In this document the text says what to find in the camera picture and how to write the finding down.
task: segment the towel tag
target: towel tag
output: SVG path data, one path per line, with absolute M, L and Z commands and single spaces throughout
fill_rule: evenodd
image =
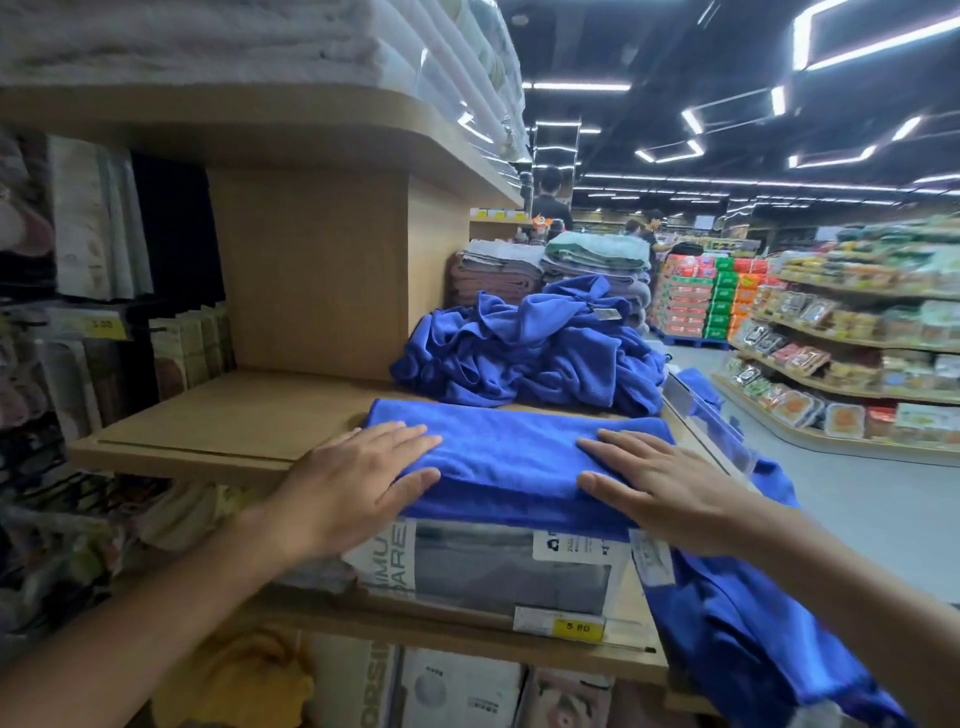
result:
M 626 544 L 553 531 L 534 531 L 534 561 L 568 564 L 615 564 L 626 555 Z
M 600 321 L 622 321 L 623 316 L 615 308 L 594 308 L 593 313 Z
M 787 728 L 841 728 L 843 711 L 832 700 L 798 708 Z
M 357 570 L 364 586 L 412 592 L 417 588 L 416 544 L 417 522 L 397 519 L 342 558 Z
M 551 609 L 515 607 L 514 631 L 541 637 L 558 637 L 582 643 L 601 643 L 607 621 L 595 615 L 555 612 Z
M 665 541 L 652 538 L 646 531 L 630 529 L 630 549 L 640 582 L 645 587 L 666 587 L 677 583 L 673 557 Z

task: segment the blue towel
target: blue towel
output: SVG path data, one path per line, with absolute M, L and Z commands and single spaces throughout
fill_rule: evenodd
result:
M 633 329 L 594 309 L 610 284 L 586 276 L 548 285 L 520 306 L 480 293 L 471 308 L 427 314 L 391 368 L 394 380 L 433 400 L 496 407 L 515 400 L 583 403 L 630 417 L 660 412 L 664 357 Z
M 633 522 L 576 486 L 582 471 L 613 475 L 577 447 L 577 438 L 594 438 L 605 427 L 649 432 L 673 442 L 670 428 L 655 418 L 596 420 L 434 402 L 374 402 L 367 426 L 390 421 L 427 425 L 444 437 L 407 469 L 437 468 L 443 477 L 404 515 L 621 542 L 628 541 Z
M 682 378 L 718 401 L 704 379 Z M 761 458 L 751 479 L 765 496 L 800 507 L 777 463 Z M 732 558 L 672 553 L 677 585 L 647 588 L 647 601 L 661 636 L 731 723 L 782 728 L 797 707 L 829 699 L 871 726 L 887 718 L 911 725 L 850 651 L 761 571 Z

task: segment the price tag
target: price tag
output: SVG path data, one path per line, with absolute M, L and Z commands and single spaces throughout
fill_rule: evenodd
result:
M 581 615 L 574 612 L 557 612 L 552 609 L 534 607 L 515 607 L 514 631 L 529 635 L 559 637 L 562 640 L 574 640 L 598 644 L 603 641 L 607 621 L 603 617 Z
M 563 640 L 578 640 L 585 643 L 603 641 L 604 624 L 579 619 L 554 619 L 553 636 Z

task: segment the stacked boxes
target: stacked boxes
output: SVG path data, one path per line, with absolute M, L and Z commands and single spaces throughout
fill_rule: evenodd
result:
M 709 255 L 669 255 L 663 262 L 648 317 L 670 336 L 703 338 L 716 269 Z

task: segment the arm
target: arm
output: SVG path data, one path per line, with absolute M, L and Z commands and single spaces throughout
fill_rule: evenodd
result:
M 601 442 L 581 447 L 636 489 L 599 473 L 581 474 L 581 488 L 678 548 L 763 570 L 828 625 L 919 724 L 956 724 L 960 613 L 694 452 L 650 435 L 598 436 Z
M 440 438 L 387 423 L 314 449 L 275 494 L 129 594 L 111 599 L 0 677 L 0 725 L 121 728 L 164 673 L 260 587 L 357 546 L 440 474 L 391 482 Z

